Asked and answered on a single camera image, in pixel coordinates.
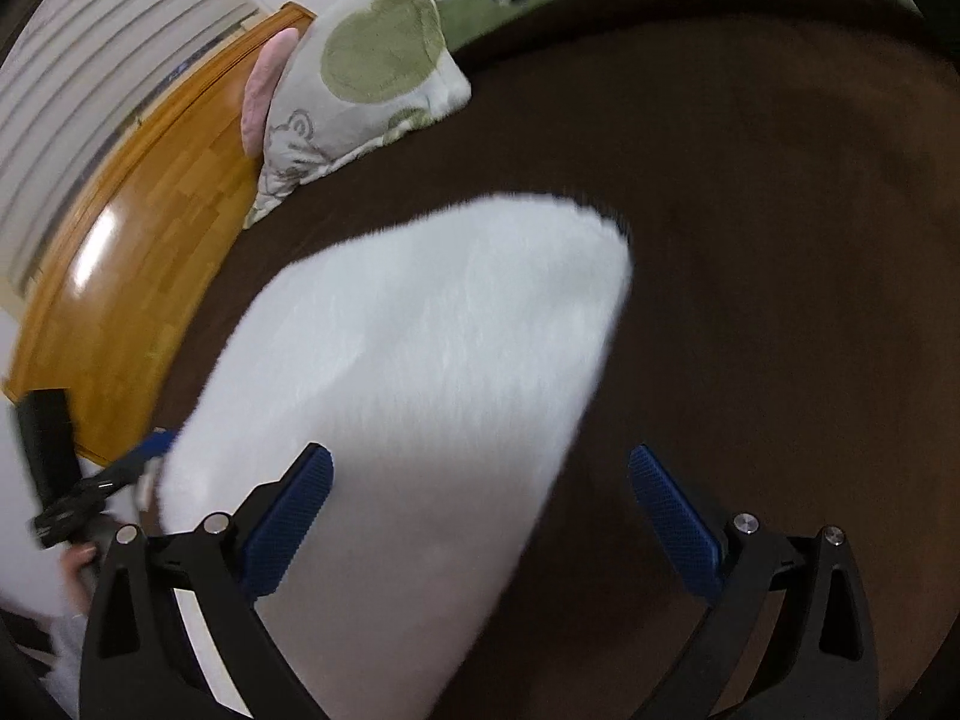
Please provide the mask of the person's left hand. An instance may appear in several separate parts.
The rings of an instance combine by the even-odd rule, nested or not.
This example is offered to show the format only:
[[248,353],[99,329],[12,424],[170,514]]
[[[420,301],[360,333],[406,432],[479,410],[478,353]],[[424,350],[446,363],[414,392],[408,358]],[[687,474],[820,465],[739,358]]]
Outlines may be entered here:
[[60,556],[60,571],[64,579],[65,595],[76,614],[86,616],[93,600],[88,589],[85,571],[98,555],[93,543],[70,544]]

